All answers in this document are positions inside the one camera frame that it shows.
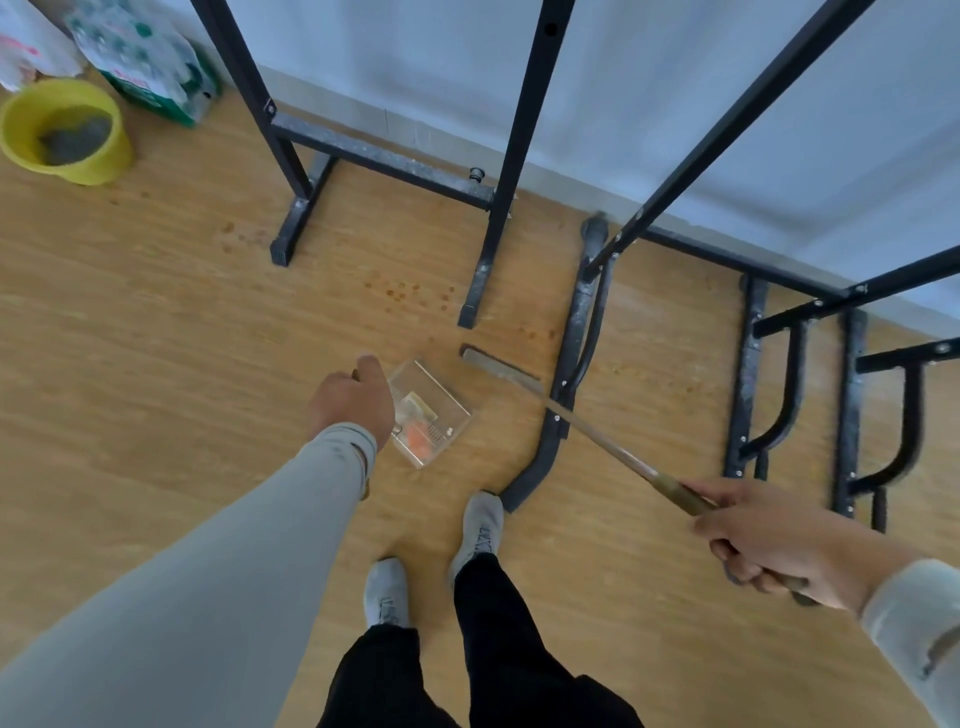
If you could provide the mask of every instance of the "black metal frame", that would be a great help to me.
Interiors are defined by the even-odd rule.
[[[290,263],[300,233],[334,162],[341,158],[360,164],[479,207],[490,214],[479,260],[458,322],[461,327],[473,328],[504,226],[510,216],[510,206],[543,99],[560,54],[574,0],[542,2],[496,187],[483,184],[482,170],[471,169],[469,178],[464,180],[445,170],[277,111],[230,13],[227,0],[192,2],[295,194],[287,219],[271,245],[274,263],[284,266]],[[581,230],[584,253],[577,269],[550,394],[566,407],[573,407],[577,388],[587,373],[603,325],[613,263],[641,237],[740,271],[744,274],[744,315],[724,475],[741,477],[748,463],[755,460],[755,477],[766,478],[770,450],[789,434],[800,411],[807,327],[811,321],[841,314],[844,358],[829,506],[838,513],[851,515],[857,497],[873,494],[873,525],[883,530],[887,519],[886,488],[906,475],[920,454],[923,441],[924,366],[960,357],[960,338],[891,352],[865,354],[867,314],[860,310],[860,306],[960,273],[960,246],[849,288],[838,289],[654,225],[657,218],[872,4],[873,0],[827,0],[609,242],[607,223],[602,218],[592,217],[584,223]],[[309,173],[304,171],[293,142],[317,151]],[[770,283],[814,298],[809,303],[764,318]],[[751,439],[762,340],[785,330],[790,332],[790,342],[783,405],[773,425]],[[900,448],[887,467],[858,477],[857,450],[864,376],[897,367],[905,371]],[[568,431],[566,422],[551,412],[545,413],[540,443],[533,460],[501,493],[507,510],[516,510],[549,473],[560,442]]]
[[[471,169],[469,177],[464,179],[444,169],[278,111],[227,0],[191,2],[294,192],[286,220],[271,243],[271,260],[276,265],[290,265],[300,234],[306,227],[334,162],[344,159],[359,164],[479,207],[490,214],[473,280],[460,312],[459,325],[473,328],[503,229],[510,217],[510,206],[516,195],[520,172],[537,127],[550,77],[560,55],[574,0],[543,0],[496,187],[483,184],[485,175],[481,169]],[[316,151],[309,173],[304,170],[294,149],[295,142]]]
[[[767,477],[770,450],[789,434],[800,412],[804,393],[807,328],[812,321],[834,313],[841,314],[844,330],[844,371],[829,506],[838,513],[849,516],[853,513],[856,498],[872,494],[873,526],[883,530],[887,523],[886,488],[903,478],[920,454],[924,416],[923,367],[935,361],[960,358],[960,338],[891,352],[865,354],[867,314],[859,307],[960,273],[960,247],[840,289],[765,265],[743,255],[728,253],[716,246],[654,225],[670,204],[827,51],[871,4],[872,0],[827,0],[626,225],[586,265],[581,263],[577,281],[579,287],[601,277],[598,289],[602,295],[597,295],[588,337],[589,349],[592,352],[603,322],[612,263],[636,240],[643,238],[744,274],[741,280],[744,297],[743,323],[740,328],[739,356],[723,464],[723,474],[727,477],[744,476],[751,460],[756,461],[754,477]],[[592,241],[586,245],[588,255],[593,247]],[[771,283],[812,296],[813,301],[765,318],[767,292]],[[783,383],[783,404],[774,423],[762,434],[751,438],[762,341],[767,336],[785,330],[789,331],[790,341]],[[570,351],[561,351],[561,362],[566,363],[563,364],[565,368],[562,368],[561,362],[558,363],[558,377],[569,371],[568,362],[571,356]],[[589,363],[588,357],[583,363]],[[876,473],[857,476],[864,376],[870,372],[895,367],[902,367],[905,371],[899,450],[887,467]],[[586,366],[577,369],[576,382],[579,384]],[[558,389],[557,379],[554,381],[553,394],[560,398],[564,395],[564,391]],[[572,400],[565,403],[569,406]],[[541,452],[549,451],[549,462],[552,462],[556,455],[560,435],[550,426],[552,417],[547,413],[540,436],[538,458],[535,458],[518,479],[523,487],[518,488],[515,481],[504,491],[504,495],[509,496],[510,510],[517,508],[522,499],[532,492],[530,471],[536,471],[536,482],[545,475],[543,468],[547,460],[540,457]]]

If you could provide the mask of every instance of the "shoe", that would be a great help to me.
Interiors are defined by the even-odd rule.
[[[450,587],[467,562],[480,553],[492,553],[500,548],[503,536],[503,502],[487,491],[474,493],[464,511],[464,542],[450,562]]]
[[[367,587],[363,591],[363,611],[367,617],[367,629],[376,624],[410,626],[407,573],[399,559],[382,559],[370,568]]]

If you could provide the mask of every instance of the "hand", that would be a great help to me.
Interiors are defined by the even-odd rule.
[[[720,508],[693,523],[728,572],[762,592],[785,592],[773,570],[803,576],[804,594],[858,615],[889,576],[921,558],[908,546],[762,480],[684,485]]]
[[[331,425],[354,423],[365,427],[380,452],[394,429],[394,398],[379,360],[373,354],[357,359],[357,376],[334,372],[317,387],[307,404],[306,439],[310,442]]]

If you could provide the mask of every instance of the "gray sleeve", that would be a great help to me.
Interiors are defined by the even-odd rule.
[[[0,725],[251,726],[276,718],[376,445],[329,427],[0,672]]]
[[[885,581],[861,618],[941,726],[960,726],[960,571],[917,561]]]

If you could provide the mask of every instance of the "person's leg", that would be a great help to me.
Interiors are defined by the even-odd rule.
[[[337,667],[318,728],[455,728],[423,689],[420,637],[410,626],[406,574],[398,559],[371,568],[364,612],[368,629]]]
[[[499,497],[475,494],[450,565],[470,678],[470,724],[641,726],[625,701],[590,678],[575,678],[547,651],[496,558],[503,518]]]

